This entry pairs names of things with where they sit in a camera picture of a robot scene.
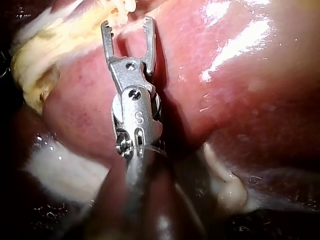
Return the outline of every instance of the metal jaw tip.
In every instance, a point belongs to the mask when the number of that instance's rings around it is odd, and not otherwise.
[[[154,92],[154,86],[147,82],[144,76],[145,74],[149,77],[152,76],[157,58],[155,23],[152,17],[146,16],[144,18],[143,28],[146,37],[144,57],[116,57],[112,41],[112,28],[108,26],[108,21],[101,25],[105,60],[119,94],[131,85],[142,85],[150,93]]]

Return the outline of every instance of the letter s engraving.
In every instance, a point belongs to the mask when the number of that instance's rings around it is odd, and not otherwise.
[[[144,115],[143,115],[142,111],[136,111],[134,113],[134,118],[135,118],[136,124],[143,124],[145,122]]]

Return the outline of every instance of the metal screw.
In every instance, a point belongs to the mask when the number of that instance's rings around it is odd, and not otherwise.
[[[130,61],[128,62],[126,65],[125,65],[125,68],[128,70],[128,71],[134,71],[137,69],[137,64],[133,61]]]
[[[129,92],[129,98],[133,101],[138,100],[141,97],[141,92],[138,89],[133,89]]]
[[[132,140],[126,132],[121,132],[116,139],[116,150],[119,154],[122,154],[126,149],[133,145]]]

